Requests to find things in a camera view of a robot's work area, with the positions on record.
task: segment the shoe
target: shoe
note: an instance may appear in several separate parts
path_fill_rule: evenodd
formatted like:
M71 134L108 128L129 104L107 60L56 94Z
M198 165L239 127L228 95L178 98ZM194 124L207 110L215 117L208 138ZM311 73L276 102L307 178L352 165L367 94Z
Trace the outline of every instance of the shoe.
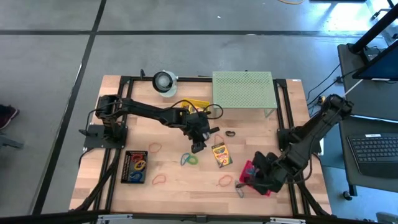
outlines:
M19 110L13 108L12 106L7 106L6 108L7 108L8 112L5 112L4 114L0 114L0 130L7 127L7 125L10 123L10 121L12 119L14 119L19 114Z

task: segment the wooden tabletop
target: wooden tabletop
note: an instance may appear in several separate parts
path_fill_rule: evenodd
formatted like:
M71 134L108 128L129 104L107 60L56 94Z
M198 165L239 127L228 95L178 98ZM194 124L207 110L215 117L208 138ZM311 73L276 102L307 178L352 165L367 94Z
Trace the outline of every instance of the wooden tabletop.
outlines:
M103 78L99 95L116 94L120 76L106 75ZM132 99L158 106L168 107L182 98L205 100L212 102L211 83L179 82L178 91L172 98L164 98L157 93L152 82L135 81L132 88ZM287 89L296 126L304 124L308 119L308 109L303 86L300 80L287 80ZM282 113L285 127L287 117L284 108L282 90ZM95 124L101 124L93 118ZM182 154L190 152L192 142L179 129L161 125L158 121L129 115L127 117L129 132L125 149L121 153L114 195L112 212L131 213L175 213L175 214L212 214L212 215L279 215L291 216L289 191L284 185L279 193L271 193L269 197L260 195L249 187L243 187L244 198L239 198L234 184L226 187L219 185L219 179L230 175L238 180L247 160L252 160L256 151L264 155L278 150L276 130L278 128L277 113L273 112L265 118L264 110L257 109L225 109L222 118L210 120L210 127L220 127L220 136L231 154L233 163L219 168L211 151L215 135L207 140L207 148L196 153L197 165L180 165ZM235 131L235 137L225 136L225 131ZM148 151L153 142L162 145L157 153L149 152L146 181L144 184L122 184L121 169L125 150ZM104 149L94 149L81 161L70 208L76 208L88 196L98 182L103 161ZM320 161L314 157L313 174L306 181L309 191L324 210L331 213L325 181L323 180ZM163 184L152 185L152 180L159 174L166 176ZM108 186L103 190L100 208L104 208ZM300 191L296 186L298 209L303 213Z

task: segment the green mesh platform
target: green mesh platform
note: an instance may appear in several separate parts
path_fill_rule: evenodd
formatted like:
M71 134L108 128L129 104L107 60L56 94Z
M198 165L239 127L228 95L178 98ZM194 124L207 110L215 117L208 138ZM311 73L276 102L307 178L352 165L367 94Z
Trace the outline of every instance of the green mesh platform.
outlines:
M272 112L277 105L271 72L213 72L213 103Z

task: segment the concrete floor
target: concrete floor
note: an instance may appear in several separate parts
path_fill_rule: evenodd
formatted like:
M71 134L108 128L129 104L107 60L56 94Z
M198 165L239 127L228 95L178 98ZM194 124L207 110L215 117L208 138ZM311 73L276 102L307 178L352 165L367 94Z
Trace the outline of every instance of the concrete floor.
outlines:
M91 30L99 5L100 0L3 0L0 30ZM138 75L141 68L149 75L166 69L179 76L211 75L214 70L271 71L274 78L302 79L307 92L339 64L337 45L358 39L338 32L366 31L371 14L366 3L338 1L291 6L276 0L108 0L100 30L294 30L336 32L337 37L97 35L44 212L68 209L84 141L78 129L95 106L103 75ZM1 217L30 212L87 41L87 35L0 35L0 103L21 110L3 132L25 143L22 150L0 150ZM376 38L372 45L385 47L386 42ZM312 97L332 81L312 91ZM343 87L335 85L329 93L341 94ZM368 203L368 197L354 199L356 212L340 209L353 203L335 199L337 192L346 190L345 173L324 172L335 215L375 219L376 212L398 213L396 204L359 206ZM379 190L372 194L380 195L381 202L398 195Z

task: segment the keyboard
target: keyboard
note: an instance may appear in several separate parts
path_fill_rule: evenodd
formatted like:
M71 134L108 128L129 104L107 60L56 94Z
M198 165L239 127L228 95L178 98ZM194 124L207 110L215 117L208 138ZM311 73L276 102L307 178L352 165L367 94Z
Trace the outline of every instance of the keyboard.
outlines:
M348 142L362 175L398 178L398 133L349 136Z

